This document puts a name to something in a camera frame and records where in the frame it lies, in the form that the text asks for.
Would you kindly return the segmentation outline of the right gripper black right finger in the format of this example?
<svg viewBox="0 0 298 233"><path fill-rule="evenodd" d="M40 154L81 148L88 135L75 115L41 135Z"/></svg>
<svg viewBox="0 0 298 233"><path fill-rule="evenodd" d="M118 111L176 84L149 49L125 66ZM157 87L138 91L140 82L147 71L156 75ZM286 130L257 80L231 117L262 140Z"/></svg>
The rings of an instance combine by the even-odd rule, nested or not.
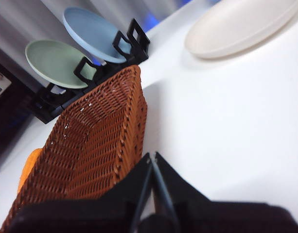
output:
<svg viewBox="0 0 298 233"><path fill-rule="evenodd" d="M298 233L286 209L260 202L208 199L186 182L157 152L152 162L156 213L139 224L140 233Z"/></svg>

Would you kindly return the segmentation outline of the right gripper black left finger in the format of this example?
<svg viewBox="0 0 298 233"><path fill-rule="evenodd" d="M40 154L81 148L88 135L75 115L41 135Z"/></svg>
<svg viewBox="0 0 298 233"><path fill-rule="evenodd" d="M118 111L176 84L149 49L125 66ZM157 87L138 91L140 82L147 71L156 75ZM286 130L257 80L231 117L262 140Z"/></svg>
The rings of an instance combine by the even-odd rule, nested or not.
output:
<svg viewBox="0 0 298 233"><path fill-rule="evenodd" d="M129 233L150 195L152 164L145 154L117 185L98 199L51 200L23 207L11 233Z"/></svg>

